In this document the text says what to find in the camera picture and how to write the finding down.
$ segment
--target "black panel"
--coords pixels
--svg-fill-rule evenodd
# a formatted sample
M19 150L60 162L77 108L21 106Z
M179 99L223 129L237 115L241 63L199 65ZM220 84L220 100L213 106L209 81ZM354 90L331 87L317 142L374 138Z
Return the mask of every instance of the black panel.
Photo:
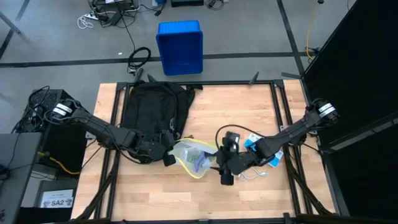
M398 125L330 156L352 217L398 219Z
M46 94L46 90L39 91L32 95L30 99L30 106L40 103L41 99L44 97L43 102L39 107L39 114L43 114L52 110L55 105L64 99L73 99L64 90L49 90ZM22 116L24 119L21 124L21 128L17 130L19 133L31 132L32 127L36 124L32 124L29 117L32 116L33 111L29 109L28 106L25 108L25 114ZM68 170L71 172L78 172L81 169L81 164L83 162L83 157L86 148L86 131L81 126L74 125L54 125L44 122L44 125L37 130L37 132L43 133L43 138L41 142L41 147L39 151L49 152L51 157L60 161ZM41 164L56 168L61 171L62 174L68 175L64 172L60 166L48 159L40 158Z
M327 99L341 115L319 132L322 144L397 114L397 8L397 1L356 1L303 76L307 96Z

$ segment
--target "gray floor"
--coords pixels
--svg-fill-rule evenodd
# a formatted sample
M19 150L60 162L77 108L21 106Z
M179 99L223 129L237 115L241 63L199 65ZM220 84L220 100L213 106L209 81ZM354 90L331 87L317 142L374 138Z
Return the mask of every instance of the gray floor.
M24 1L28 0L0 0L0 10L23 33L12 36L0 64L126 58L132 52L125 29L103 29L96 21L90 21L94 29L77 27L78 17L90 11L84 0L30 0L21 19L16 21ZM317 1L282 2L298 51L303 52ZM141 3L150 6L150 0ZM311 33L311 47L325 43L348 12L346 4L347 0L326 0L320 6ZM167 5L159 17L152 12L139 13L129 30L138 47L148 47L153 56L159 56L155 41L158 24L182 20L200 21L204 54L292 52L277 0L229 0L220 11L211 11L205 6L171 8ZM0 21L0 45L8 32L7 25ZM306 68L307 58L301 57L301 61ZM298 73L293 57L204 60L202 74L176 77L165 76L160 62L149 62L144 70L144 74L150 73L158 80L170 81L249 80L257 71L259 79L271 80L282 78L281 72ZM44 85L63 88L93 111L100 83L128 81L133 81L133 77L126 73L125 63L0 68L0 131L8 133L12 129L34 88Z

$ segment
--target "blue plastic crate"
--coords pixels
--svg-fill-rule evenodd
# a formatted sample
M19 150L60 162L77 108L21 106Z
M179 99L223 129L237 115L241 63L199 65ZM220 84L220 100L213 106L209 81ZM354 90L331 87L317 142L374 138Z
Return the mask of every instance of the blue plastic crate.
M165 75L203 71L203 32L198 21L161 22L156 41Z

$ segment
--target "wooden table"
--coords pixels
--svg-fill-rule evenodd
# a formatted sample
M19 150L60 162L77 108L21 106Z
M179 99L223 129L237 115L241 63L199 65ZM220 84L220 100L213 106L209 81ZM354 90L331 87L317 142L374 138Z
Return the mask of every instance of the wooden table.
M285 80L284 83L293 121L297 121L302 118L305 108L301 85L297 80ZM108 122L115 89L115 83L101 84L94 110L95 116ZM116 123L120 120L123 96L121 93ZM280 95L278 99L283 109ZM286 124L284 110L281 113ZM226 124L240 124L265 135L276 134L279 129L270 86L206 85L203 91L197 90L183 136L192 134L196 139L213 144L216 130ZM238 128L227 130L241 134L242 140L249 135L249 132ZM307 144L317 146L313 138L308 138ZM97 148L90 146L86 150L85 161ZM79 216L94 197L100 182L103 158L104 151L100 151L82 171L72 218ZM320 156L303 146L302 163L309 188L327 209L334 212ZM233 186L224 186L215 171L208 172L201 179L193 179L180 166L164 167L161 161L140 166L122 157L112 219L274 218L282 217L284 212L294 216L284 160L276 168L264 166L257 169L260 172L268 170L268 176L242 182L236 180ZM305 212L300 187L297 186L297 189L300 206ZM108 193L103 203L106 205L107 201ZM105 216L105 205L102 217Z

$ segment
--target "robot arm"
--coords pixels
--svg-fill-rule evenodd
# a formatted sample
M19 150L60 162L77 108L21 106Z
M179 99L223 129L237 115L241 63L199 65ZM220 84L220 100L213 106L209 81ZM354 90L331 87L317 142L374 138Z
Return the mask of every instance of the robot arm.
M267 164L275 158L275 153L283 144L303 144L307 132L330 126L336 122L337 117L338 113L330 103L318 100L306 108L305 115L300 121L275 136L262 136L247 147L247 152L231 151L231 145L235 143L223 138L224 146L221 146L216 153L221 184L233 185L231 173L238 175L252 166Z
M96 136L103 147L127 151L143 164L161 159L166 166L175 163L174 157L167 154L167 149L172 147L174 141L172 136L163 135L163 144L157 141L145 141L145 136L140 131L115 127L87 112L78 101L71 99L61 101L51 111L50 117L53 123L57 121L57 124L83 126L86 131Z

